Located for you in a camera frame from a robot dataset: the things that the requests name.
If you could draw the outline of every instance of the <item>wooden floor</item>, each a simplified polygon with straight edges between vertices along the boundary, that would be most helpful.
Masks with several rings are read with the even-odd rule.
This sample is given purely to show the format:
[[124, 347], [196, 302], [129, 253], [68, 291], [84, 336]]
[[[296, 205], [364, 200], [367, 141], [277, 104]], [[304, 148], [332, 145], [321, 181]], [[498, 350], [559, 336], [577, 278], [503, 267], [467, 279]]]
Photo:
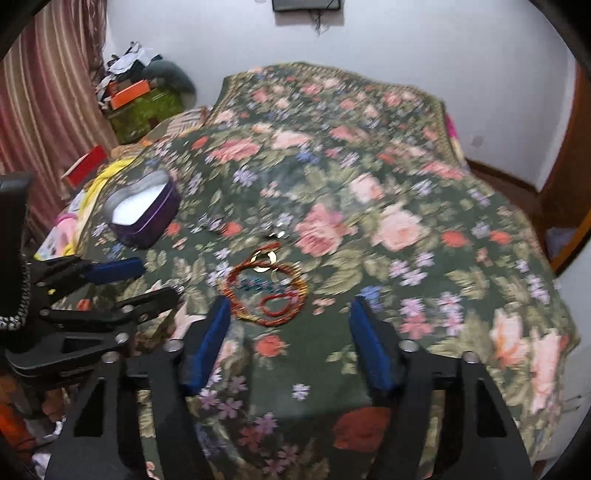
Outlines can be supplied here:
[[497, 192], [502, 193], [509, 201], [517, 205], [529, 217], [535, 233], [538, 236], [540, 245], [547, 255], [544, 232], [546, 230], [544, 222], [544, 212], [538, 199], [538, 194], [532, 188], [524, 188], [512, 180], [506, 180], [501, 176], [492, 175], [479, 168], [472, 168], [472, 173], [481, 180], [490, 184]]

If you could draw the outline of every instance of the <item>curtain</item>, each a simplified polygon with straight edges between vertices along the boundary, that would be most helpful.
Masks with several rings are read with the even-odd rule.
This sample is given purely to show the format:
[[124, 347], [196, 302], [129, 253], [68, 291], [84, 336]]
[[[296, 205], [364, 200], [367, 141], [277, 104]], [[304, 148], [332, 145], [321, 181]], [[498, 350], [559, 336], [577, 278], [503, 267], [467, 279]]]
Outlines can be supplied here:
[[0, 170], [35, 174], [28, 226], [37, 239], [64, 208], [61, 175], [95, 145], [118, 145], [94, 91], [106, 1], [52, 0], [0, 64]]

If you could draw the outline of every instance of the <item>yellow cloth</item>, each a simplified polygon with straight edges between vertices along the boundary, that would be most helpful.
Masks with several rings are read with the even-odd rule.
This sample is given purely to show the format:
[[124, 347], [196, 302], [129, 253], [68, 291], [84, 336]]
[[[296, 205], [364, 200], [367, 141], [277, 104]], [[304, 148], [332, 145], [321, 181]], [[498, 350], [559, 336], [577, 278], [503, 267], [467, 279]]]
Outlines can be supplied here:
[[76, 248], [78, 247], [78, 240], [80, 239], [80, 234], [82, 233], [82, 229], [86, 225], [86, 222], [90, 219], [90, 214], [95, 207], [96, 199], [99, 197], [100, 191], [103, 187], [107, 184], [109, 179], [131, 164], [137, 157], [128, 157], [122, 158], [121, 160], [114, 161], [111, 165], [105, 168], [98, 176], [95, 178], [92, 185], [90, 185], [86, 195], [82, 199], [80, 203], [80, 210], [78, 211], [78, 224], [76, 225], [76, 233], [72, 240], [72, 243], [66, 246], [66, 249], [62, 253], [63, 256], [66, 255], [75, 255]]

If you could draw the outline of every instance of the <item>purple tin box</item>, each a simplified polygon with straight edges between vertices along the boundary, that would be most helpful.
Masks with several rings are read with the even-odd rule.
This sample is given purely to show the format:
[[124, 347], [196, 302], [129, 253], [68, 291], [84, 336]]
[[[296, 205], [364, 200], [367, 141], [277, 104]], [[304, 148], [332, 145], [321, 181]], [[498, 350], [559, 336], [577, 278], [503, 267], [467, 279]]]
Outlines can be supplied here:
[[173, 220], [180, 201], [170, 175], [156, 170], [113, 193], [103, 215], [122, 244], [148, 249]]

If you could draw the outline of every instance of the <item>green floral blanket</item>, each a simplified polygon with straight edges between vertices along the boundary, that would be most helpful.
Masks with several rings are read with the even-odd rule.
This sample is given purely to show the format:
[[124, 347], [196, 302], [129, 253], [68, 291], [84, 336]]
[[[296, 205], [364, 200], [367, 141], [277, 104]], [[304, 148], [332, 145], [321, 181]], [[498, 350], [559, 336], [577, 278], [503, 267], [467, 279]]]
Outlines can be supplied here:
[[[274, 330], [232, 320], [209, 384], [187, 399], [217, 478], [345, 480], [367, 472], [389, 411], [371, 406], [358, 372], [348, 305], [359, 294], [432, 352], [477, 352], [531, 458], [547, 444], [576, 329], [529, 222], [464, 169], [444, 115], [442, 102], [413, 87], [302, 63], [266, 67], [227, 78], [203, 128], [148, 146], [100, 194], [80, 253], [139, 255], [147, 273], [123, 293], [83, 291], [67, 305], [182, 283], [187, 303], [146, 327], [144, 349], [202, 318], [217, 281], [265, 243], [265, 222], [279, 221], [289, 234], [278, 261], [305, 272], [304, 310]], [[100, 207], [158, 168], [176, 180], [181, 208], [153, 248], [134, 251], [116, 241]], [[199, 225], [204, 213], [226, 218], [223, 235]], [[260, 313], [260, 294], [241, 295]], [[149, 395], [140, 397], [151, 475], [160, 476]], [[431, 469], [442, 405], [435, 395], [421, 478]]]

